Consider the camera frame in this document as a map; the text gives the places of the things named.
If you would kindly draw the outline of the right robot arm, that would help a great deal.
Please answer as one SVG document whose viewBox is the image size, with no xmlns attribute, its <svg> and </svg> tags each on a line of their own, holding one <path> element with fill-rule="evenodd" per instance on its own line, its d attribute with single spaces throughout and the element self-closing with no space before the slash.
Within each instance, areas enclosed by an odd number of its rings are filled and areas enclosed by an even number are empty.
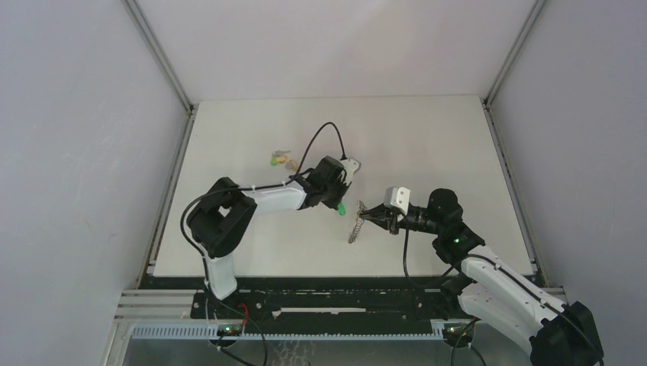
<svg viewBox="0 0 647 366">
<path fill-rule="evenodd" d="M 527 353 L 533 365 L 602 365 L 604 350 L 592 312 L 566 303 L 514 271 L 462 218 L 456 193 L 437 188 L 425 207 L 410 203 L 410 190 L 392 187 L 384 202 L 359 212 L 397 235 L 429 233 L 436 255 L 458 275 L 441 284 L 445 314 L 464 313 L 486 322 Z"/>
</svg>

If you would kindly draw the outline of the metal chain keyring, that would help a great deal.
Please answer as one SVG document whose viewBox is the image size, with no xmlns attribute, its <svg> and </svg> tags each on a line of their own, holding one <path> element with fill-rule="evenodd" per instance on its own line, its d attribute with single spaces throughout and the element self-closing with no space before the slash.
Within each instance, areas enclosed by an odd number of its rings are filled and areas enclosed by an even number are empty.
<svg viewBox="0 0 647 366">
<path fill-rule="evenodd" d="M 357 201 L 356 218 L 355 218 L 353 227 L 352 227 L 352 229 L 351 229 L 351 231 L 349 233 L 349 237 L 348 237 L 348 241 L 347 241 L 349 244 L 353 244 L 354 242 L 356 242 L 356 240 L 359 237 L 359 234 L 361 232 L 363 223 L 365 222 L 362 219 L 362 214 L 363 214 L 363 212 L 365 210 L 366 210 L 366 205 L 364 204 L 364 202 L 363 201 Z"/>
</svg>

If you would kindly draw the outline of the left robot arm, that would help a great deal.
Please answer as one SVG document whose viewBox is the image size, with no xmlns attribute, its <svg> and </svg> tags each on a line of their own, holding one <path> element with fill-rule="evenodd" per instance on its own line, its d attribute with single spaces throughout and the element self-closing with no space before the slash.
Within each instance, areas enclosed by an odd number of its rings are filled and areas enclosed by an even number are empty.
<svg viewBox="0 0 647 366">
<path fill-rule="evenodd" d="M 179 226 L 184 239 L 201 256 L 211 311 L 221 318 L 237 311 L 233 251 L 254 216 L 320 204 L 335 210 L 360 169 L 358 160 L 326 156 L 315 168 L 274 185 L 242 187 L 228 177 L 220 178 L 206 194 L 190 202 Z"/>
</svg>

